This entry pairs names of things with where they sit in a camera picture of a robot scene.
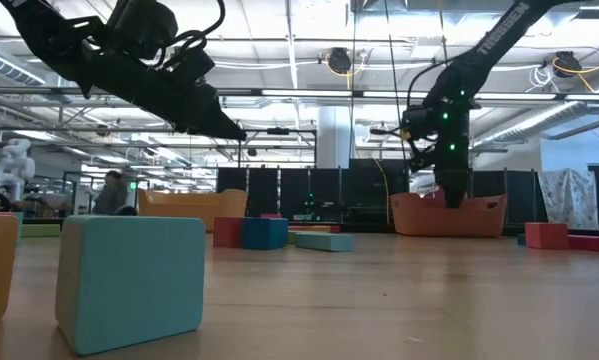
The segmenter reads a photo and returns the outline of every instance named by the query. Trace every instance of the wooden floor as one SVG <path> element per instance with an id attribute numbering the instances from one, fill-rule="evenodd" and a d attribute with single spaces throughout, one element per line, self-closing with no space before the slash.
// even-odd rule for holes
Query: wooden floor
<path id="1" fill-rule="evenodd" d="M 209 247 L 201 328 L 89 359 L 595 359 L 599 254 L 358 235 L 354 253 Z M 18 249 L 0 359 L 71 359 L 56 239 Z"/>

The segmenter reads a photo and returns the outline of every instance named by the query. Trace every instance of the light blue block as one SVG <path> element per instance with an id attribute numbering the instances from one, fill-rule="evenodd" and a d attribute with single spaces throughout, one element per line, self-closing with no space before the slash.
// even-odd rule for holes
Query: light blue block
<path id="1" fill-rule="evenodd" d="M 197 329 L 205 244 L 199 219 L 67 218 L 55 316 L 73 351 L 88 355 Z"/>
<path id="2" fill-rule="evenodd" d="M 322 232 L 298 232 L 294 236 L 295 246 L 306 249 L 332 252 L 354 251 L 355 242 L 352 235 L 331 234 Z"/>

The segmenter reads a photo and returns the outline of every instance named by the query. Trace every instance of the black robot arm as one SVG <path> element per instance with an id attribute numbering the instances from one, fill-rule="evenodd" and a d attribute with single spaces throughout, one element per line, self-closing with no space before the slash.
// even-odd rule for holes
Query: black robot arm
<path id="1" fill-rule="evenodd" d="M 404 111 L 400 128 L 413 151 L 409 166 L 413 172 L 435 166 L 435 181 L 444 190 L 447 207 L 458 208 L 468 187 L 469 111 L 478 108 L 473 97 L 530 26 L 552 7 L 570 2 L 575 1 L 515 1 L 474 48 L 451 59 L 421 105 Z M 415 140 L 433 135 L 434 146 L 420 151 L 414 145 Z"/>
<path id="2" fill-rule="evenodd" d="M 214 62 L 203 51 L 206 33 L 176 36 L 175 16 L 156 0 L 119 0 L 106 24 L 96 16 L 65 19 L 46 0 L 0 0 L 33 54 L 88 98 L 94 86 L 174 125 L 176 131 L 245 140 L 222 111 L 204 75 Z M 220 25 L 225 14 L 223 0 Z M 188 40 L 164 66 L 148 66 L 161 50 Z"/>

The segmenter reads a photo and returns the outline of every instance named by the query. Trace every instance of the orange basket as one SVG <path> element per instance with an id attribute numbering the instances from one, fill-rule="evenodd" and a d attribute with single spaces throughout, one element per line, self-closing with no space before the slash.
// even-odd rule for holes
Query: orange basket
<path id="1" fill-rule="evenodd" d="M 464 199 L 459 209 L 446 209 L 443 197 L 417 194 L 390 197 L 395 229 L 407 236 L 499 237 L 503 232 L 507 195 Z"/>

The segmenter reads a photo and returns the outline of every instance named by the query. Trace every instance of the pink foam block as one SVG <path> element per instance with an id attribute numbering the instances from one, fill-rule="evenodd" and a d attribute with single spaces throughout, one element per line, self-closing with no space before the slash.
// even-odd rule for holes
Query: pink foam block
<path id="1" fill-rule="evenodd" d="M 244 218 L 217 217 L 215 218 L 215 232 L 213 247 L 241 247 L 241 229 Z"/>
<path id="2" fill-rule="evenodd" d="M 572 250 L 599 252 L 599 236 L 569 235 L 568 243 Z"/>
<path id="3" fill-rule="evenodd" d="M 568 250 L 566 224 L 526 223 L 526 246 L 535 249 Z"/>

